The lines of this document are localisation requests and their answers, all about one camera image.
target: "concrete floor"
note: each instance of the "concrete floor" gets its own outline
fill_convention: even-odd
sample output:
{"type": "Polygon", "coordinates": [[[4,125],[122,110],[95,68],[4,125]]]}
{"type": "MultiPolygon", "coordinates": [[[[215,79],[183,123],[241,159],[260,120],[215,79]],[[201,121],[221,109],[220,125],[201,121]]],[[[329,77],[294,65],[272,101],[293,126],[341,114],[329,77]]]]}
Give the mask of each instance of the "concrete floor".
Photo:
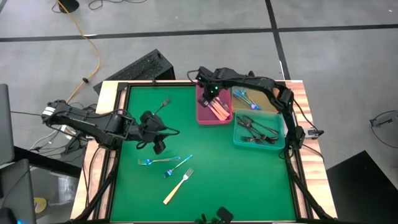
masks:
{"type": "MultiPolygon", "coordinates": [[[[7,0],[0,13],[1,37],[77,35],[73,22],[51,11],[54,0],[7,0]]],[[[269,28],[263,0],[148,0],[142,4],[104,3],[91,11],[81,0],[73,13],[85,34],[118,34],[171,30],[269,28]]],[[[398,23],[393,0],[272,0],[278,27],[356,26],[398,23]]],[[[398,187],[398,151],[382,145],[371,134],[369,119],[398,104],[398,30],[345,30],[280,33],[291,79],[304,80],[325,166],[330,168],[366,150],[398,187]]],[[[93,41],[102,66],[91,83],[73,99],[84,105],[98,99],[92,86],[153,49],[174,65],[178,79],[200,65],[231,67],[238,72],[283,79],[271,33],[140,37],[93,41]]],[[[68,98],[82,77],[96,65],[96,55],[85,40],[0,43],[0,83],[9,85],[11,109],[41,113],[46,102],[68,98]]],[[[38,117],[12,115],[15,144],[30,147],[50,133],[38,117]]],[[[387,125],[376,130],[398,146],[387,125]]],[[[58,136],[52,144],[66,142],[58,136]]],[[[69,155],[78,156],[79,152],[69,155]]],[[[81,165],[81,159],[74,162],[81,165]]],[[[34,181],[49,174],[33,172],[34,181]]],[[[47,186],[57,188],[57,184],[47,186]]],[[[64,221],[68,210],[42,223],[64,221]]]]}

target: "teal container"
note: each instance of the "teal container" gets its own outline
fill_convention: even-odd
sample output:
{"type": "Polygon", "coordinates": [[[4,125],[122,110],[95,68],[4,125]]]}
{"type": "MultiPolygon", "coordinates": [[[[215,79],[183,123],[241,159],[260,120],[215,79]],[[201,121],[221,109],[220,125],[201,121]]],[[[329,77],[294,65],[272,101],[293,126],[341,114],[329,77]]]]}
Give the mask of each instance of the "teal container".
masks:
{"type": "Polygon", "coordinates": [[[256,147],[260,149],[269,149],[269,150],[280,150],[285,147],[284,119],[281,114],[269,113],[265,111],[254,111],[254,110],[236,110],[234,118],[235,118],[234,139],[233,139],[234,144],[239,146],[256,147]],[[238,122],[236,122],[236,117],[239,116],[242,118],[242,115],[246,115],[251,119],[253,119],[254,121],[262,124],[263,126],[278,131],[279,132],[278,135],[275,135],[272,132],[268,131],[267,129],[261,127],[260,125],[253,123],[253,127],[259,130],[262,134],[265,134],[270,138],[277,136],[278,140],[276,140],[274,144],[270,144],[267,141],[263,141],[264,144],[256,144],[254,141],[253,142],[242,141],[241,140],[242,136],[252,137],[251,133],[246,128],[238,125],[238,122]]]}

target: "green table surface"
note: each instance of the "green table surface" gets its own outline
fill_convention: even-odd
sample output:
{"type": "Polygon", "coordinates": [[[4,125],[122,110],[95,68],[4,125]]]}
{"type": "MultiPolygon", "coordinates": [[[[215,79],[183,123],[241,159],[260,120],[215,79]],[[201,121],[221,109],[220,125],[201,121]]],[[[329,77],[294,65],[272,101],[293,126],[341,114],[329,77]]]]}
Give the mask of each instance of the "green table surface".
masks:
{"type": "Polygon", "coordinates": [[[233,122],[201,126],[196,121],[195,87],[132,87],[128,111],[135,117],[155,111],[170,97],[158,115],[165,125],[181,133],[165,140],[166,150],[155,155],[148,144],[124,142],[111,211],[112,222],[192,222],[204,213],[216,217],[221,206],[234,221],[295,220],[292,193],[285,162],[278,151],[233,144],[233,122]],[[193,157],[164,178],[178,162],[140,166],[138,159],[193,157]],[[169,204],[163,200],[194,170],[169,204]]]}

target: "pink bin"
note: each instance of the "pink bin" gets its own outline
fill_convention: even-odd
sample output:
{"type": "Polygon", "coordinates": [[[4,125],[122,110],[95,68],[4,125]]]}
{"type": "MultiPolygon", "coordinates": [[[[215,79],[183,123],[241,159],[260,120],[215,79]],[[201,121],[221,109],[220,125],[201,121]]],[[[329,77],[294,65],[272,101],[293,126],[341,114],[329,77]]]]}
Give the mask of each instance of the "pink bin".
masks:
{"type": "Polygon", "coordinates": [[[203,89],[200,88],[198,85],[196,87],[196,104],[197,104],[197,121],[199,124],[202,125],[215,125],[215,124],[228,124],[232,121],[232,101],[231,101],[231,94],[229,90],[221,90],[218,97],[223,103],[226,103],[229,107],[229,116],[225,121],[220,121],[216,115],[211,112],[209,108],[202,107],[199,104],[198,99],[202,97],[203,89]]]}

